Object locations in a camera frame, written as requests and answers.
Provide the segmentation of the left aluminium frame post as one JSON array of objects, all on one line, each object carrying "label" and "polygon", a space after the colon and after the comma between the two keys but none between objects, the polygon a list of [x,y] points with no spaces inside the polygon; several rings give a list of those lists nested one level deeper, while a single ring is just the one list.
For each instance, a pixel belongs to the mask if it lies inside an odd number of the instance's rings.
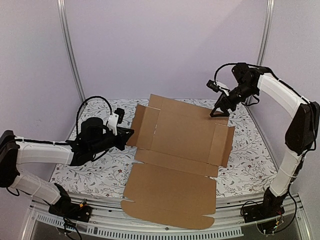
[{"label": "left aluminium frame post", "polygon": [[60,25],[62,30],[62,36],[63,36],[67,58],[70,64],[70,69],[73,76],[75,88],[77,90],[80,101],[83,102],[86,99],[86,96],[85,96],[85,91],[80,78],[80,73],[78,70],[77,61],[74,54],[71,33],[70,33],[69,23],[68,23],[68,17],[67,17],[66,4],[64,0],[57,0],[56,2],[57,2],[58,15],[59,15],[59,20],[60,20]]}]

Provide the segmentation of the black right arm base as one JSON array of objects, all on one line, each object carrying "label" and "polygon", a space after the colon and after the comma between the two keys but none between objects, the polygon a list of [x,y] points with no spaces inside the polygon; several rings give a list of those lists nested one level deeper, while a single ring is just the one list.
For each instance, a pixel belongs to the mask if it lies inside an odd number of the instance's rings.
[{"label": "black right arm base", "polygon": [[285,213],[283,197],[265,196],[262,203],[242,206],[240,214],[245,223],[276,217]]}]

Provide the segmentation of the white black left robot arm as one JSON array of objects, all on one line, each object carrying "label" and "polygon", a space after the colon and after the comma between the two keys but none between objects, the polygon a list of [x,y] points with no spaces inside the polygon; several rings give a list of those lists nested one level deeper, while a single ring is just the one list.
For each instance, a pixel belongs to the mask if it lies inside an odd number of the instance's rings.
[{"label": "white black left robot arm", "polygon": [[94,162],[112,148],[125,149],[134,134],[130,128],[120,127],[119,119],[104,123],[91,117],[77,128],[74,140],[61,142],[19,138],[6,130],[0,137],[0,186],[12,188],[44,200],[63,217],[70,217],[74,209],[85,202],[72,203],[67,191],[57,183],[49,183],[36,175],[23,171],[29,163],[50,163],[78,167]]}]

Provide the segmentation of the floral white table mat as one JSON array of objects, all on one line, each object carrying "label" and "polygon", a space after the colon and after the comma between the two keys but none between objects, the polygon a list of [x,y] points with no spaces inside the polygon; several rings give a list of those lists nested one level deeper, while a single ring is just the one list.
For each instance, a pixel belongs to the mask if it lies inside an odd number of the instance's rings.
[{"label": "floral white table mat", "polygon": [[[98,117],[106,121],[110,112],[121,108],[125,111],[121,126],[133,129],[132,122],[137,105],[147,106],[149,99],[150,97],[108,102],[90,100],[79,120],[84,122],[91,117]],[[215,104],[211,99],[179,101],[208,108],[210,111]],[[261,135],[244,106],[238,105],[227,118],[228,125],[234,127],[235,131],[227,166],[219,167],[215,178],[216,197],[264,193],[275,178],[277,170]],[[125,186],[136,162],[137,151],[136,147],[128,145],[128,141],[124,150],[113,147],[99,159],[81,166],[57,164],[50,179],[51,183],[62,186],[69,193],[124,198]]]}]

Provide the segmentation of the brown cardboard box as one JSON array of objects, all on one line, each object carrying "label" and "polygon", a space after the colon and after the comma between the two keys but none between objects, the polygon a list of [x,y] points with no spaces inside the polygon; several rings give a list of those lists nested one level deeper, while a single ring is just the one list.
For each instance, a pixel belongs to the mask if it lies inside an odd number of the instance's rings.
[{"label": "brown cardboard box", "polygon": [[226,167],[235,128],[211,110],[152,94],[137,105],[128,145],[136,147],[120,205],[129,216],[183,229],[214,224],[215,178]]}]

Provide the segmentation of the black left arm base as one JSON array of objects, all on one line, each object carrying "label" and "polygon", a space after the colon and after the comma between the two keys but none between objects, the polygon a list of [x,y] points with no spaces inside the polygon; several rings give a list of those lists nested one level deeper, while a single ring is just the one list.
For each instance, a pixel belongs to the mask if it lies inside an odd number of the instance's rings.
[{"label": "black left arm base", "polygon": [[85,223],[89,222],[92,211],[93,208],[87,204],[72,203],[68,200],[59,200],[48,210],[50,214]]}]

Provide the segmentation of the aluminium front rail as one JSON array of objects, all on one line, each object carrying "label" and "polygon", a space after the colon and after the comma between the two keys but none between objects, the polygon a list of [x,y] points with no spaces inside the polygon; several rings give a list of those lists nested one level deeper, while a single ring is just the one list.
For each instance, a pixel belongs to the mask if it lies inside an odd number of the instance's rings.
[{"label": "aluminium front rail", "polygon": [[76,230],[64,227],[62,217],[48,212],[48,205],[34,198],[20,235],[21,240],[314,240],[299,195],[283,202],[285,213],[276,233],[263,234],[273,219],[246,223],[240,214],[248,201],[260,203],[262,193],[219,198],[214,224],[202,230],[183,229],[133,218],[121,209],[119,198],[89,197],[88,222],[76,222]]}]

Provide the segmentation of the aluminium frame post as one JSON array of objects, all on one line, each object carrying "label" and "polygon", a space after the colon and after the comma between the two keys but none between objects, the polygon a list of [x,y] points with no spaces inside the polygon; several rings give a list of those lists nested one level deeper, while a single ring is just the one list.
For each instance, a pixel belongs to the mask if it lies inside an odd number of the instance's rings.
[{"label": "aluminium frame post", "polygon": [[68,17],[67,17],[66,4],[64,0],[57,0],[56,2],[57,2],[58,15],[59,15],[59,20],[60,20],[60,25],[62,30],[62,36],[63,36],[67,58],[70,64],[70,69],[73,76],[75,88],[77,90],[80,101],[83,102],[86,99],[86,96],[85,96],[85,91],[80,78],[80,73],[78,70],[77,61],[74,54],[71,33],[70,33],[69,23],[68,23]]},{"label": "aluminium frame post", "polygon": [[262,30],[262,38],[260,41],[260,47],[259,47],[257,61],[256,61],[256,64],[259,66],[261,66],[264,63],[267,46],[268,46],[268,40],[269,40],[271,27],[272,27],[274,7],[275,7],[275,0],[267,0],[264,25]]}]

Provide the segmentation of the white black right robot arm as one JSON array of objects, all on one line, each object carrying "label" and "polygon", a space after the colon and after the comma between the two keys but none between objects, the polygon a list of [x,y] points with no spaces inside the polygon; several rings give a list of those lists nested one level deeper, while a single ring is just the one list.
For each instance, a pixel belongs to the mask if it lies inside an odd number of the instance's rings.
[{"label": "white black right robot arm", "polygon": [[249,97],[257,98],[267,94],[280,105],[290,117],[284,135],[285,152],[274,180],[263,196],[258,213],[269,218],[278,210],[290,192],[290,186],[297,178],[307,153],[317,148],[320,123],[320,105],[299,94],[290,85],[277,77],[271,68],[246,62],[230,63],[237,86],[229,89],[217,80],[217,74],[208,80],[207,87],[220,93],[210,113],[212,118],[228,117],[238,104],[244,104]]}]

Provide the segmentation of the right aluminium frame post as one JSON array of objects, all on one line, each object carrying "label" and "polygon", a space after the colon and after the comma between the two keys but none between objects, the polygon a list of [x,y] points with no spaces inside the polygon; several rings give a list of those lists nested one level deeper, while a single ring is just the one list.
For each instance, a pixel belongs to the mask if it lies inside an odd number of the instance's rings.
[{"label": "right aluminium frame post", "polygon": [[262,38],[260,41],[260,47],[259,47],[257,61],[256,61],[256,64],[259,66],[261,66],[264,63],[267,46],[268,46],[268,40],[269,40],[271,27],[272,27],[274,7],[275,7],[275,0],[267,0],[264,25],[262,30]]}]

